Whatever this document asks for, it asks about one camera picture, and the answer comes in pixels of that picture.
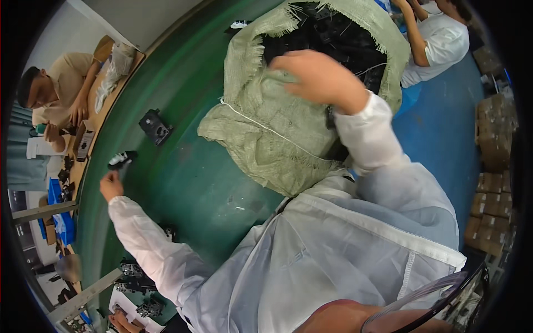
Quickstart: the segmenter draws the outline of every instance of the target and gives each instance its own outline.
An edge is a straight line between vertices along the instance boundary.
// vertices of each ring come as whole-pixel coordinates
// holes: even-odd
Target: white string
[[[305,151],[306,153],[308,153],[308,154],[311,155],[312,157],[316,157],[316,158],[318,158],[319,160],[322,160],[322,161],[331,162],[331,160],[323,159],[323,158],[321,158],[321,157],[318,157],[318,156],[316,156],[316,155],[313,155],[312,153],[308,152],[307,150],[305,150],[304,148],[302,148],[301,146],[299,146],[296,142],[294,142],[294,141],[292,141],[292,140],[290,140],[290,139],[284,137],[283,135],[279,134],[278,132],[274,131],[273,129],[270,129],[270,128],[264,126],[263,124],[260,124],[260,123],[256,122],[256,121],[253,120],[252,118],[246,117],[245,115],[243,115],[243,114],[240,113],[239,111],[235,110],[231,105],[229,105],[229,104],[227,104],[226,102],[224,102],[224,98],[220,98],[220,103],[229,106],[230,109],[233,110],[236,114],[241,115],[241,116],[245,117],[246,119],[248,119],[248,120],[250,120],[250,121],[252,121],[252,122],[258,124],[258,125],[261,126],[261,127],[263,127],[264,129],[267,129],[267,130],[271,131],[272,133],[274,133],[274,134],[276,134],[276,135],[282,137],[283,139],[287,140],[288,142],[292,143],[292,144],[295,145],[296,147],[298,147],[298,148],[300,148],[301,150]]]
[[[357,72],[357,73],[355,73],[354,75],[356,75],[356,76],[361,76],[361,75],[363,75],[364,73],[368,72],[370,69],[374,69],[374,68],[376,68],[376,67],[379,67],[379,66],[381,66],[381,65],[386,65],[386,64],[387,64],[386,62],[382,62],[382,63],[380,63],[380,64],[377,64],[376,66],[372,66],[372,67],[370,67],[370,68],[367,68],[367,70],[365,70],[364,72]]]

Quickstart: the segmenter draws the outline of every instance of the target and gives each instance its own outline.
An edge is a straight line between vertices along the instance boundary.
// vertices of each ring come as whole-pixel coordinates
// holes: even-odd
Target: white shirt
[[[427,81],[460,62],[470,47],[468,28],[444,13],[429,15],[418,24],[422,38],[427,42],[426,57],[429,67],[421,67],[409,59],[403,72],[404,88]]]
[[[192,332],[287,333],[336,299],[390,304],[466,261],[431,236],[446,234],[457,248],[455,211],[433,175],[403,153],[391,119],[373,94],[362,112],[337,114],[358,184],[346,169],[330,172],[252,227],[216,272],[126,197],[109,202],[118,239]],[[439,213],[417,218],[428,209]]]

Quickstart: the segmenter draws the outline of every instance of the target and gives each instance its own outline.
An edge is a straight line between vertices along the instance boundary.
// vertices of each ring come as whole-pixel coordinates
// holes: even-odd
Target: green floor
[[[278,3],[214,1],[165,40],[131,78],[102,127],[78,196],[74,249],[82,256],[84,287],[116,268],[125,255],[99,194],[107,162],[118,152],[139,153],[123,176],[126,195],[156,222],[174,223],[180,241],[190,244],[214,267],[282,200],[243,174],[225,148],[196,134],[203,115],[222,96],[229,42],[224,30],[233,20],[255,19]],[[174,126],[174,133],[161,147],[150,142],[138,125],[149,109],[157,108]],[[97,329],[100,321],[95,310],[107,309],[110,295],[111,288],[89,304]],[[173,314],[168,306],[157,321],[164,323]]]

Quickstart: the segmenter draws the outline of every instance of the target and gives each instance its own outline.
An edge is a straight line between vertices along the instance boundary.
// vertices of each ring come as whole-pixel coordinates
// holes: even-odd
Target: black hair
[[[472,19],[472,13],[468,7],[464,4],[463,0],[450,0],[450,2],[455,6],[459,16],[462,17],[466,22]]]
[[[20,78],[19,87],[17,89],[17,99],[20,106],[22,106],[23,108],[28,107],[26,104],[28,103],[31,84],[40,72],[40,69],[35,66],[32,66],[28,68],[28,70],[26,70],[26,72],[24,72],[24,74]]]

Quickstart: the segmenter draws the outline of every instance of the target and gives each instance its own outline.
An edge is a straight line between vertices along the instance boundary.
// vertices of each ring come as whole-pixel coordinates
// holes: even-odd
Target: blue floor
[[[450,198],[462,249],[480,172],[474,144],[475,105],[483,99],[480,73],[468,53],[461,62],[422,85],[416,104],[393,119],[392,127],[405,153],[422,163]]]

